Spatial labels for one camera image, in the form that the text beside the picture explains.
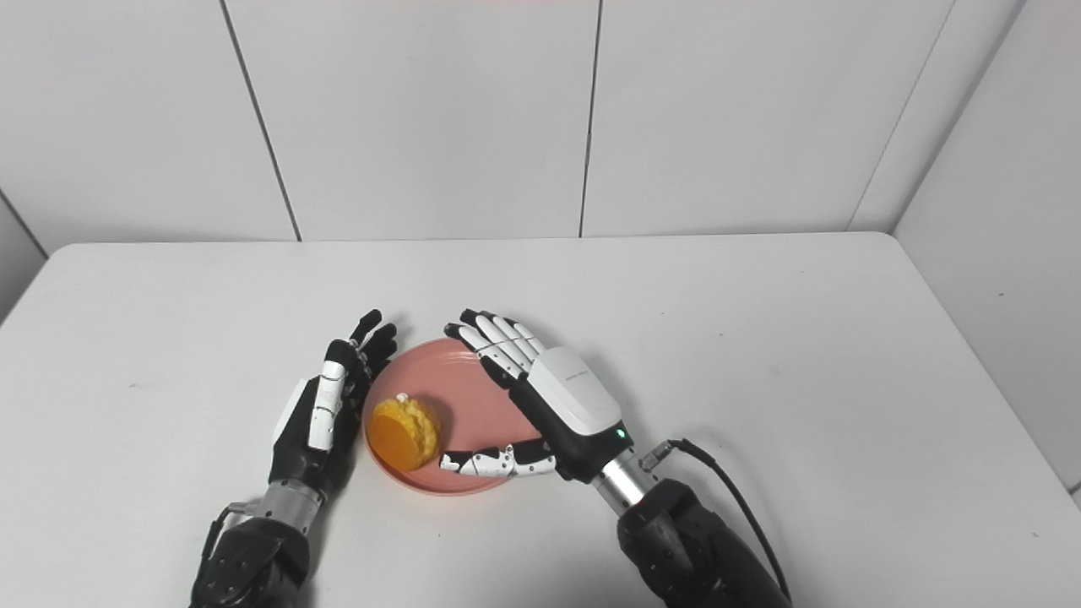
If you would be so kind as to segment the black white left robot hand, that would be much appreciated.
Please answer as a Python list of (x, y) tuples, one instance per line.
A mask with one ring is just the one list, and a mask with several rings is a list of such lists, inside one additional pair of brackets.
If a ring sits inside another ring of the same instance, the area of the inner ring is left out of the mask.
[(371, 309), (351, 335), (329, 343), (319, 373), (301, 380), (275, 428), (268, 484), (341, 493), (352, 471), (368, 393), (398, 349), (395, 335), (395, 323)]

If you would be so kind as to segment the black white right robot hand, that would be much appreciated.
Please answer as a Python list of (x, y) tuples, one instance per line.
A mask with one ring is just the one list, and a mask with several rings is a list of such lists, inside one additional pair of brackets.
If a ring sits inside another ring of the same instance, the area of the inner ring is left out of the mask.
[(448, 450), (440, 470), (507, 480), (555, 472), (591, 483), (633, 446), (620, 405), (575, 351), (545, 346), (525, 323), (488, 310), (464, 309), (443, 332), (470, 351), (538, 437)]

